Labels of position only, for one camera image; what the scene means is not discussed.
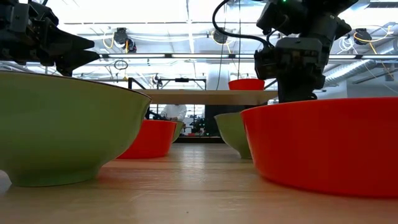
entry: green bowl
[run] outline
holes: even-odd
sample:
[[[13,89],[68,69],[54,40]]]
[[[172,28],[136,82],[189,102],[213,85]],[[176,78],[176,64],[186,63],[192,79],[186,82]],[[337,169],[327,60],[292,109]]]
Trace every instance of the green bowl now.
[[[240,113],[215,116],[218,130],[224,142],[237,150],[242,159],[251,159],[250,148]]]
[[[173,141],[172,142],[175,142],[175,140],[178,139],[178,137],[180,136],[180,133],[181,133],[182,126],[184,124],[184,122],[181,122],[181,121],[175,121],[175,122],[176,122],[177,125],[175,127],[175,131],[174,131],[174,136],[173,136]]]
[[[18,186],[92,179],[136,138],[151,99],[76,78],[0,73],[0,170]]]

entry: table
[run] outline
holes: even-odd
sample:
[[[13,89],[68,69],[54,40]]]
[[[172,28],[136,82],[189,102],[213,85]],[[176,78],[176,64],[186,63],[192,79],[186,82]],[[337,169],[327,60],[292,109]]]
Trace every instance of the table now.
[[[398,200],[315,194],[268,182],[224,144],[174,144],[169,157],[113,161],[96,180],[10,186],[0,223],[397,223]]]
[[[136,90],[152,98],[153,104],[261,105],[278,96],[277,91],[244,90]]]

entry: bowl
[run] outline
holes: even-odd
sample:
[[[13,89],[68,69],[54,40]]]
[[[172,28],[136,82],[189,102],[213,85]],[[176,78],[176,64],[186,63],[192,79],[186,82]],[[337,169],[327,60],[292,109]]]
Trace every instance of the bowl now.
[[[176,122],[144,120],[137,138],[118,159],[164,157],[172,145]]]
[[[250,148],[240,113],[219,114],[214,118],[224,142],[237,150],[242,159],[251,159]]]
[[[136,91],[76,78],[0,76],[0,170],[17,186],[94,178],[135,139],[151,101]]]
[[[229,90],[264,90],[264,80],[257,78],[247,78],[230,81],[228,83]]]
[[[398,98],[313,100],[241,113],[254,165],[274,182],[397,197]]]
[[[178,137],[180,137],[181,129],[182,129],[182,126],[184,125],[184,122],[181,122],[181,121],[174,121],[174,122],[177,125],[175,127],[175,131],[174,131],[174,136],[173,136],[173,141],[172,142],[175,142],[175,140],[177,140]]]

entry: red bowl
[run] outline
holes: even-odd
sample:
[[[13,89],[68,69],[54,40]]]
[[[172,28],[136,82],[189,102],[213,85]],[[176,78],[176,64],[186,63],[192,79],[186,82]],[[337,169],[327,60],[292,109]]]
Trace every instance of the red bowl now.
[[[234,80],[228,83],[229,90],[264,90],[264,84],[264,80],[257,78]]]
[[[164,157],[170,150],[176,122],[144,120],[136,140],[118,159]]]
[[[259,173],[329,194],[398,197],[398,98],[315,100],[243,111]]]

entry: air duct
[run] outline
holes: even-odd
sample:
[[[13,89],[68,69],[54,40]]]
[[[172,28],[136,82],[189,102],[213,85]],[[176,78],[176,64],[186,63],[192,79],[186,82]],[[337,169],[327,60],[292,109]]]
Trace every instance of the air duct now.
[[[398,54],[398,38],[389,41],[377,48],[378,54]],[[374,69],[377,63],[374,60],[360,60],[347,65],[340,65],[323,75],[326,76],[325,86],[330,86],[351,78],[357,74]]]

